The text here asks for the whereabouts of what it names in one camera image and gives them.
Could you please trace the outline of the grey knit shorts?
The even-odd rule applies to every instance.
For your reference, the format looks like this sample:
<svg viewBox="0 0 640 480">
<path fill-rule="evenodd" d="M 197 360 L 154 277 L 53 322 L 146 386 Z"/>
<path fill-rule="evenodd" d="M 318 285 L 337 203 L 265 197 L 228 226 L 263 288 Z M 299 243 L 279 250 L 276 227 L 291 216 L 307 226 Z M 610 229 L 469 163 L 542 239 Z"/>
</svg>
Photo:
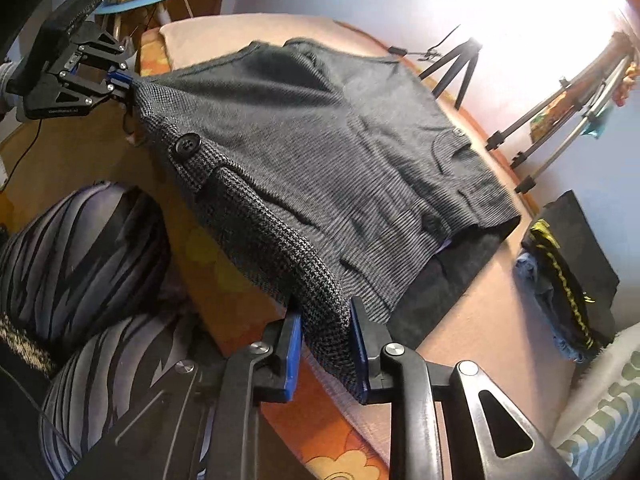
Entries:
<svg viewBox="0 0 640 480">
<path fill-rule="evenodd" d="M 300 313 L 314 358 L 357 400 L 352 300 L 414 348 L 520 223 L 469 137 L 396 58 L 256 41 L 132 88 L 198 218 Z"/>
</svg>

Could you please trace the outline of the blue folded jeans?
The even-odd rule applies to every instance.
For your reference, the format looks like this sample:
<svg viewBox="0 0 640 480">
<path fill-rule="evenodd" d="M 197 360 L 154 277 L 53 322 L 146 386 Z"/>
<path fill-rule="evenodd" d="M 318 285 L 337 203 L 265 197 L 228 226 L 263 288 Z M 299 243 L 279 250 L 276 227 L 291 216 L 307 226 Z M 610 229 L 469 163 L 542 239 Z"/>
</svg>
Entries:
<svg viewBox="0 0 640 480">
<path fill-rule="evenodd" d="M 553 286 L 538 270 L 538 263 L 534 256 L 522 250 L 515 259 L 514 272 L 524 284 L 525 289 L 534 297 L 538 310 L 551 330 L 555 347 L 562 356 L 577 364 L 587 362 L 587 353 L 579 350 L 578 345 L 570 341 L 568 330 L 562 327 L 559 315 L 553 311 Z"/>
</svg>

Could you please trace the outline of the striped purple black pants legs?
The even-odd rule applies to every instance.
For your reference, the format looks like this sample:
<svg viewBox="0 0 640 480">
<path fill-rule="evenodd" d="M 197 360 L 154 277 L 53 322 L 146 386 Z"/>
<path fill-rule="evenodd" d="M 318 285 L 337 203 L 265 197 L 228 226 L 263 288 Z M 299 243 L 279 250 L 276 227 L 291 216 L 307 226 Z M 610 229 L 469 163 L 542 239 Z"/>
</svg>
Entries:
<svg viewBox="0 0 640 480">
<path fill-rule="evenodd" d="M 170 259 L 160 205 L 108 181 L 3 241 L 3 478 L 66 477 L 177 363 L 222 363 Z"/>
</svg>

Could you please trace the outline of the black folded garment yellow print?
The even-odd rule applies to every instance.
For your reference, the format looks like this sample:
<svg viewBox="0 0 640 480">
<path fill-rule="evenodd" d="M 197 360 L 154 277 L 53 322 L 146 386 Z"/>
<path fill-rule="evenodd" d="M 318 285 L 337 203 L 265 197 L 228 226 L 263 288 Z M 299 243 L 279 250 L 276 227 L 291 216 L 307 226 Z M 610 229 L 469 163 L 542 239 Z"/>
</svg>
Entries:
<svg viewBox="0 0 640 480">
<path fill-rule="evenodd" d="M 574 192 L 541 209 L 521 248 L 538 263 L 554 290 L 553 311 L 570 341 L 593 360 L 616 334 L 611 313 L 620 279 L 605 257 Z"/>
</svg>

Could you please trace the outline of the green striped white pillow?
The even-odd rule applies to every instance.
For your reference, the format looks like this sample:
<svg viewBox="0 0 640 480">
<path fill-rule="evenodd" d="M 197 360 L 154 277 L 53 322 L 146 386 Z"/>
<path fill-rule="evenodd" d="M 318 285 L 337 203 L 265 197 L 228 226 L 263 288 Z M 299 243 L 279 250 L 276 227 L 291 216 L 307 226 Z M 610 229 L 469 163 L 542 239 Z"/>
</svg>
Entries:
<svg viewBox="0 0 640 480">
<path fill-rule="evenodd" d="M 639 326 L 619 332 L 578 378 L 551 445 L 581 479 L 610 478 L 639 433 Z"/>
</svg>

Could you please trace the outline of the teal cloth on tripod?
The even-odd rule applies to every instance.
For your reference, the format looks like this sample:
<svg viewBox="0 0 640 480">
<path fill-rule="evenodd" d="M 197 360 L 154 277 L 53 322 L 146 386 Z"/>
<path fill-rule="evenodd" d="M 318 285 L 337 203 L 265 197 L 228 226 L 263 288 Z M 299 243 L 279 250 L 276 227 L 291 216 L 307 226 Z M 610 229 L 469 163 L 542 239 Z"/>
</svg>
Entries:
<svg viewBox="0 0 640 480">
<path fill-rule="evenodd" d="M 600 139 L 605 132 L 612 110 L 612 103 L 608 103 L 598 114 L 593 115 L 588 124 L 582 129 L 582 136 L 591 136 L 593 139 Z"/>
</svg>

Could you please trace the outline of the black small tripod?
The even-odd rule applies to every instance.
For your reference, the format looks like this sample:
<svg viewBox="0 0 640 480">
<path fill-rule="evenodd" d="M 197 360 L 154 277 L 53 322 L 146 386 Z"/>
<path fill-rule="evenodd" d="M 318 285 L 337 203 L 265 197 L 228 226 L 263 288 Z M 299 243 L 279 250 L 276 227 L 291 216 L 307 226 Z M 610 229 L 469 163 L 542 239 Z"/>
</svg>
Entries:
<svg viewBox="0 0 640 480">
<path fill-rule="evenodd" d="M 456 110 L 460 110 L 463 99 L 469 89 L 477 62 L 480 59 L 480 50 L 482 50 L 482 45 L 477 41 L 474 39 L 466 40 L 463 44 L 459 44 L 457 47 L 442 56 L 429 68 L 422 70 L 419 74 L 419 79 L 424 80 L 448 65 L 448 70 L 444 73 L 444 76 L 437 81 L 437 84 L 435 84 L 435 87 L 432 89 L 432 95 L 434 98 L 438 98 L 454 81 L 454 78 L 456 78 L 462 70 L 465 70 L 456 100 L 454 101 L 454 108 Z"/>
</svg>

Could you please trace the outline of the orange cloth on tripod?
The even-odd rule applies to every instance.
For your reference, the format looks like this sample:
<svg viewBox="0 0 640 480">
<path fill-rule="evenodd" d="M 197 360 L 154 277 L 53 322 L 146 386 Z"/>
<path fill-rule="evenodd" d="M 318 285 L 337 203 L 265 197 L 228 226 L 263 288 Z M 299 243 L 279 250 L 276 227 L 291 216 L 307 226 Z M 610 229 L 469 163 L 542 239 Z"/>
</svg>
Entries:
<svg viewBox="0 0 640 480">
<path fill-rule="evenodd" d="M 640 75 L 639 65 L 631 62 L 626 69 L 625 75 L 613 92 L 612 101 L 618 107 L 623 107 L 628 99 L 629 93 L 634 88 L 636 80 Z"/>
</svg>

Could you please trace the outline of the silver tall tripod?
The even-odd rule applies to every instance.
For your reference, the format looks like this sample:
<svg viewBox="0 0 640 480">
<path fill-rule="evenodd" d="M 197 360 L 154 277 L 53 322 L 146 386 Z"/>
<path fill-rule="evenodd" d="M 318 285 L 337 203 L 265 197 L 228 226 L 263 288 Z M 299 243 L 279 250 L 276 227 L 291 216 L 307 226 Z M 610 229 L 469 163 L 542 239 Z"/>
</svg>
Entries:
<svg viewBox="0 0 640 480">
<path fill-rule="evenodd" d="M 514 192 L 525 195 L 537 184 L 540 176 L 563 155 L 582 135 L 582 129 L 593 115 L 598 114 L 608 103 L 614 103 L 612 96 L 615 88 L 623 79 L 631 62 L 636 62 L 638 50 L 626 32 L 614 32 L 604 50 L 571 80 L 560 81 L 558 91 L 542 100 L 513 124 L 504 130 L 496 131 L 488 138 L 485 148 L 488 152 L 498 150 L 524 126 L 534 136 L 529 148 L 516 153 L 510 163 L 516 169 L 527 162 L 555 133 L 561 130 L 572 118 L 580 119 L 572 131 L 549 157 L 514 188 Z"/>
</svg>

